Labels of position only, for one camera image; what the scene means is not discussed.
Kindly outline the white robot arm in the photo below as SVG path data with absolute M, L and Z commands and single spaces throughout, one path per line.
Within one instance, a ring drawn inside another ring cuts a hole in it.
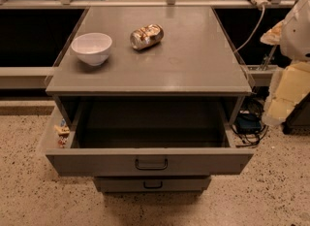
M 263 106 L 263 123 L 283 123 L 310 92 L 310 0 L 298 0 L 286 17 L 263 33 L 260 41 L 278 46 L 292 62 L 272 75 Z

